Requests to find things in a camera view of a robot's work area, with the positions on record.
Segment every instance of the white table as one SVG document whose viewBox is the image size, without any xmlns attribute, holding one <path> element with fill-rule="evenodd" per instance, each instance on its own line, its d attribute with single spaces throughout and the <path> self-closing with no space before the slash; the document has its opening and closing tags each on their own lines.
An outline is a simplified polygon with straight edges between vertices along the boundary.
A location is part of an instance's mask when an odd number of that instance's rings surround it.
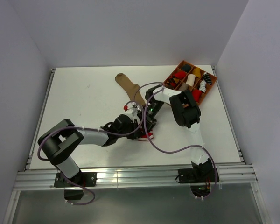
<svg viewBox="0 0 280 224">
<path fill-rule="evenodd" d="M 126 74 L 140 86 L 150 82 L 162 82 L 176 66 L 125 66 L 57 68 L 49 90 L 37 139 L 62 119 L 68 118 L 75 125 L 99 127 L 114 121 L 123 113 L 123 105 L 129 100 L 124 90 L 115 82 L 118 73 Z M 211 66 L 199 66 L 213 74 Z M 147 88 L 141 90 L 144 96 Z M 216 163 L 241 162 L 232 135 L 224 105 L 217 87 L 211 89 L 200 105 L 201 133 Z M 173 151 L 195 144 L 185 135 L 184 128 L 174 120 L 171 107 L 164 105 L 156 116 L 154 143 L 163 150 Z M 30 169 L 51 169 L 47 161 L 37 158 L 38 145 Z M 81 168 L 109 168 L 155 165 L 190 164 L 190 150 L 176 154 L 163 154 L 150 143 L 126 138 L 119 139 L 108 147 L 80 145 L 72 158 Z"/>
</svg>

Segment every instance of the metal frame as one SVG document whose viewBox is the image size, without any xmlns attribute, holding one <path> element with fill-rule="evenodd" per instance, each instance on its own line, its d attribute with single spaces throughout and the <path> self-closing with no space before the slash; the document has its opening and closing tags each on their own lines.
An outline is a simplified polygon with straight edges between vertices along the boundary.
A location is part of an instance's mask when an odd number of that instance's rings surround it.
<svg viewBox="0 0 280 224">
<path fill-rule="evenodd" d="M 272 224 L 272 221 L 270 219 L 269 213 L 266 209 L 265 201 L 262 197 L 262 194 L 260 192 L 259 184 L 257 183 L 251 183 L 251 188 L 253 191 L 253 195 L 256 201 L 256 205 L 258 207 L 258 211 L 261 217 L 261 221 L 263 224 Z"/>
<path fill-rule="evenodd" d="M 214 75 L 216 75 L 215 68 L 212 66 Z M 4 218 L 4 224 L 11 224 L 16 211 L 16 206 L 22 190 L 64 190 L 64 188 L 54 188 L 54 181 L 56 170 L 30 170 L 30 162 L 35 147 L 37 134 L 42 121 L 43 112 L 45 110 L 46 102 L 49 96 L 49 91 L 53 81 L 55 69 L 51 71 L 49 85 L 46 91 L 45 100 L 42 105 L 41 115 L 38 120 L 33 143 L 30 149 L 29 158 L 24 172 L 19 172 L 14 183 L 14 190 Z M 234 133 L 234 129 L 226 108 L 226 104 L 217 81 L 217 86 L 224 104 L 224 108 L 231 126 L 232 134 L 236 142 L 238 153 L 241 158 L 240 163 L 231 164 L 217 164 L 218 173 L 220 175 L 220 182 L 218 189 L 222 189 L 222 184 L 239 184 L 250 183 L 253 189 L 255 201 L 264 224 L 270 224 L 263 198 L 261 196 L 258 181 L 254 173 L 252 165 L 246 165 L 242 157 L 242 153 L 238 146 L 238 141 Z M 175 177 L 178 175 L 178 169 L 191 168 L 189 165 L 173 165 L 173 166 L 155 166 L 155 167 L 129 167 L 129 168 L 94 168 L 81 169 L 82 172 L 97 172 L 97 185 L 91 189 L 111 189 L 111 188 L 139 188 L 139 187 L 169 187 L 169 186 L 184 186 L 185 184 L 178 184 Z"/>
<path fill-rule="evenodd" d="M 8 204 L 5 216 L 4 216 L 3 224 L 11 224 L 13 222 L 15 210 L 17 208 L 19 197 L 20 197 L 20 193 L 21 192 L 17 191 L 17 190 L 14 190 L 11 193 L 9 204 Z"/>
<path fill-rule="evenodd" d="M 97 172 L 97 185 L 90 187 L 90 189 L 110 189 L 180 186 L 175 181 L 178 175 L 177 170 L 180 168 L 191 168 L 191 166 L 94 168 L 81 170 L 82 172 Z M 217 166 L 217 169 L 220 175 L 218 185 L 257 182 L 252 165 Z M 27 170 L 19 172 L 15 179 L 14 190 L 56 190 L 57 188 L 53 187 L 56 172 L 56 170 Z"/>
</svg>

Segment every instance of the white wall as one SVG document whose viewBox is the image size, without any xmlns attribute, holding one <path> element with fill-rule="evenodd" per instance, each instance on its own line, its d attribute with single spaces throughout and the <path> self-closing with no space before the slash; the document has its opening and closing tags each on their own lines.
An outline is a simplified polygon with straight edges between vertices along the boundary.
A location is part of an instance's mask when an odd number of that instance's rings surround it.
<svg viewBox="0 0 280 224">
<path fill-rule="evenodd" d="M 54 67 L 216 64 L 248 0 L 10 0 Z"/>
<path fill-rule="evenodd" d="M 16 12 L 0 0 L 0 223 L 29 147 L 49 69 Z"/>
<path fill-rule="evenodd" d="M 217 65 L 244 157 L 280 224 L 280 0 L 250 0 Z"/>
</svg>

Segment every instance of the brown sock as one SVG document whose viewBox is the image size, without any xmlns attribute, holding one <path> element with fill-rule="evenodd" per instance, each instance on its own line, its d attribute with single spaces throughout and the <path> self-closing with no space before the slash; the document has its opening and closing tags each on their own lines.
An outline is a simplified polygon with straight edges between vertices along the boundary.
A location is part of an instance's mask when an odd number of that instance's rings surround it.
<svg viewBox="0 0 280 224">
<path fill-rule="evenodd" d="M 115 81 L 126 91 L 127 95 L 129 96 L 130 100 L 134 100 L 140 105 L 145 105 L 145 101 L 143 100 L 140 92 L 136 91 L 139 89 L 138 84 L 134 84 L 131 80 L 123 73 L 117 74 L 115 77 Z"/>
</svg>

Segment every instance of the black bracket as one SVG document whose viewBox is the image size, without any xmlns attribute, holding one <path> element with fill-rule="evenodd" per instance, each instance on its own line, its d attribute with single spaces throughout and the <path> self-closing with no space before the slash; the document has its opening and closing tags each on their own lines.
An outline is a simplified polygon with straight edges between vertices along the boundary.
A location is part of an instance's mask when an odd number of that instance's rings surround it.
<svg viewBox="0 0 280 224">
<path fill-rule="evenodd" d="M 95 187 L 97 183 L 97 173 L 96 172 L 83 172 L 83 179 L 85 187 Z M 54 182 L 55 188 L 68 188 L 73 187 L 70 183 L 67 183 L 64 177 L 57 173 Z"/>
<path fill-rule="evenodd" d="M 220 181 L 218 171 L 217 172 L 217 182 Z M 210 170 L 207 174 L 203 175 L 201 178 L 195 176 L 195 170 L 193 168 L 189 169 L 179 169 L 178 170 L 179 183 L 206 183 L 208 178 L 210 182 L 215 182 L 215 171 L 214 168 Z"/>
</svg>

